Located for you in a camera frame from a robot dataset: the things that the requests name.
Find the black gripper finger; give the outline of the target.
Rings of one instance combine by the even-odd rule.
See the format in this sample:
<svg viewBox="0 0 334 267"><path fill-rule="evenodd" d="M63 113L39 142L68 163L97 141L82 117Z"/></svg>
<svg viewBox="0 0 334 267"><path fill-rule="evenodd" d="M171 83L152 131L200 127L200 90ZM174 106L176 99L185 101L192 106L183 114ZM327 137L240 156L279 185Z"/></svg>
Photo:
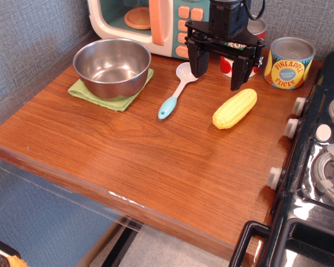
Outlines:
<svg viewBox="0 0 334 267"><path fill-rule="evenodd" d="M237 91L241 85L246 83L249 79L250 73L253 69L253 61L245 56L238 56L234 60L232 67L232 81L231 90Z"/></svg>
<svg viewBox="0 0 334 267"><path fill-rule="evenodd" d="M208 70L209 52L203 49L202 44L191 38L187 41L187 48L191 72L199 78Z"/></svg>

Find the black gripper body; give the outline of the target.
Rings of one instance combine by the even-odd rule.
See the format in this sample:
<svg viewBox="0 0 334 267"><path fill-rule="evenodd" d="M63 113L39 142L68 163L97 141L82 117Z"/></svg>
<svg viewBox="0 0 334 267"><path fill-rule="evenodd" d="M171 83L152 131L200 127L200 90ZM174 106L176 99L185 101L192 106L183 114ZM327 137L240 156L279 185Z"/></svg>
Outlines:
<svg viewBox="0 0 334 267"><path fill-rule="evenodd" d="M236 60L238 56L245 56L253 61L254 65L262 62L262 48L265 41L251 34L247 30L250 20L257 21L262 18L266 2L257 15L251 12L251 1L210 1L209 19L197 21L190 19L185 23L188 39L202 44L203 49L209 53ZM243 50L228 47L226 43L239 43L246 45Z"/></svg>

